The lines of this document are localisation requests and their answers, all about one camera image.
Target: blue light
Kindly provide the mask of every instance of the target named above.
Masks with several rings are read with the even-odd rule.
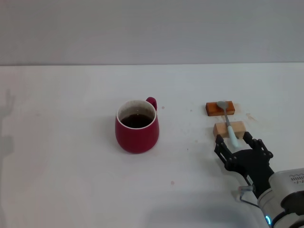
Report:
[[[270,217],[266,215],[265,218],[266,218],[266,221],[267,221],[268,225],[271,225]]]

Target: wooden block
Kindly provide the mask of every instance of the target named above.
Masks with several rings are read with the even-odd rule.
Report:
[[[233,115],[235,112],[232,101],[226,101],[228,103],[227,115]],[[224,115],[224,110],[217,106],[216,102],[206,103],[206,110],[208,116]]]
[[[244,136],[244,133],[246,131],[246,127],[244,125],[243,121],[236,121],[236,122],[230,122],[232,129],[234,131],[234,134],[237,138],[242,139]],[[217,137],[217,135],[220,134],[223,138],[228,138],[229,133],[227,129],[226,122],[223,123],[216,123],[213,127],[213,135],[214,137]]]

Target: dark liquid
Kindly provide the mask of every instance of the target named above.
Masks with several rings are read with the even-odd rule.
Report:
[[[153,119],[142,114],[133,114],[124,118],[121,122],[123,125],[131,128],[142,128],[152,123]]]

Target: spoon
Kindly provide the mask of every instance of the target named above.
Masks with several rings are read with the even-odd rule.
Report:
[[[231,140],[232,145],[235,148],[237,148],[238,147],[238,140],[236,138],[236,135],[234,134],[234,131],[233,131],[231,125],[230,125],[230,121],[228,119],[227,112],[226,112],[226,109],[228,108],[228,103],[225,102],[225,101],[218,101],[217,105],[218,105],[218,107],[220,107],[224,110],[226,124],[227,124],[227,128],[228,128],[228,133],[229,133],[229,138]]]

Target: red mug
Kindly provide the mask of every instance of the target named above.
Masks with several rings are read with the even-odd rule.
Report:
[[[119,145],[131,153],[143,153],[150,150],[157,142],[160,133],[157,104],[153,97],[146,101],[133,100],[126,102],[116,113],[115,135]],[[131,128],[122,123],[122,120],[133,114],[143,114],[153,121],[141,128]]]

